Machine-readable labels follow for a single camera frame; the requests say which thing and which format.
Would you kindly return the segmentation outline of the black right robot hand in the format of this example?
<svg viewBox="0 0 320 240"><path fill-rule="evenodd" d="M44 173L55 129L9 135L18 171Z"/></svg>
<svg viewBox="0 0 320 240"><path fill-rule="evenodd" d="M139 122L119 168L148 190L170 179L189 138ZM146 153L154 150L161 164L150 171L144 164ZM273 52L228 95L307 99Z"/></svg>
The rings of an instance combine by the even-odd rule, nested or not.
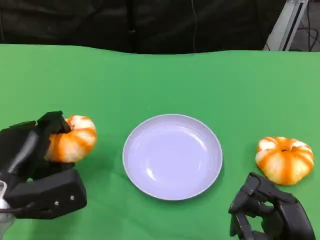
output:
<svg viewBox="0 0 320 240"><path fill-rule="evenodd" d="M240 240L315 240L300 201L267 178L250 172L228 213L229 235Z"/></svg>

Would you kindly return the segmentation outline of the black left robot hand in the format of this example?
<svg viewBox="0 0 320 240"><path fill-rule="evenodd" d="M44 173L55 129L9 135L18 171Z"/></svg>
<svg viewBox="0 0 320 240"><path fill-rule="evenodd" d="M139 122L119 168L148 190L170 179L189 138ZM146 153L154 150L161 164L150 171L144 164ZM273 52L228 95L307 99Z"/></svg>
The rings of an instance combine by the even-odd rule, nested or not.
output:
<svg viewBox="0 0 320 240"><path fill-rule="evenodd" d="M38 180L71 169L74 163L45 158L52 134L69 133L62 111L45 113L38 120L11 125L0 131L0 180L7 185Z"/></svg>

